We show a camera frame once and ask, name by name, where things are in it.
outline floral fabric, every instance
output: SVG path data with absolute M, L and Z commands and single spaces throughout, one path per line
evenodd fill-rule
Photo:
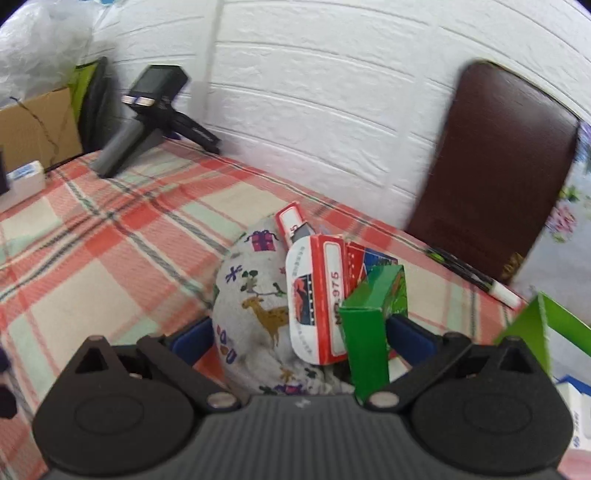
M 591 323 L 591 126 L 581 122 L 573 165 L 556 205 L 523 266 L 514 290 L 543 291 Z

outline plaid tablecloth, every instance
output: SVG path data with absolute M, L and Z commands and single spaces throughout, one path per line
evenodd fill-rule
M 98 179 L 94 158 L 61 167 L 42 194 L 0 215 L 0 341 L 20 404 L 16 418 L 0 420 L 1 478 L 44 472 L 30 421 L 84 338 L 132 343 L 204 315 L 228 248 L 293 200 L 312 223 L 397 257 L 410 317 L 426 328 L 489 342 L 511 320 L 510 310 L 427 259 L 420 242 L 290 181 L 181 142 L 117 179 Z

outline brown chair back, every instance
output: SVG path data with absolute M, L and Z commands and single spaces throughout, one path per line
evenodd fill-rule
M 508 282 L 560 193 L 578 123 L 516 74 L 470 64 L 406 231 Z

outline green box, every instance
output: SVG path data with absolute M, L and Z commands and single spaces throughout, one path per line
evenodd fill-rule
M 408 316 L 404 267 L 373 267 L 339 313 L 355 394 L 365 401 L 389 382 L 385 320 L 393 313 Z
M 496 339 L 515 335 L 523 338 L 548 375 L 587 377 L 591 365 L 591 329 L 544 293 L 523 309 Z

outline small cardboard box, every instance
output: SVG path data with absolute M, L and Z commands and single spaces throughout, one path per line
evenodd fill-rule
M 361 401 L 386 385 L 388 343 L 385 321 L 408 315 L 402 265 L 377 265 L 339 309 L 355 394 Z
M 305 236 L 285 259 L 290 337 L 294 352 L 312 365 L 347 358 L 337 309 L 349 294 L 342 237 Z
M 567 377 L 556 388 L 573 418 L 569 448 L 591 452 L 591 387 Z
M 495 343 L 508 335 L 523 338 L 551 377 L 591 384 L 591 329 L 545 294 L 538 293 Z
M 275 221 L 277 222 L 283 241 L 289 249 L 293 245 L 293 236 L 296 230 L 306 222 L 300 204 L 291 202 L 289 205 L 286 205 L 275 214 Z
M 38 161 L 12 170 L 6 175 L 10 190 L 0 195 L 0 213 L 24 202 L 45 188 L 45 171 Z
M 38 160 L 43 168 L 82 154 L 70 99 L 63 88 L 0 110 L 6 172 Z
M 347 255 L 349 257 L 349 291 L 356 289 L 373 267 L 398 265 L 398 260 L 394 257 L 355 242 L 347 243 Z

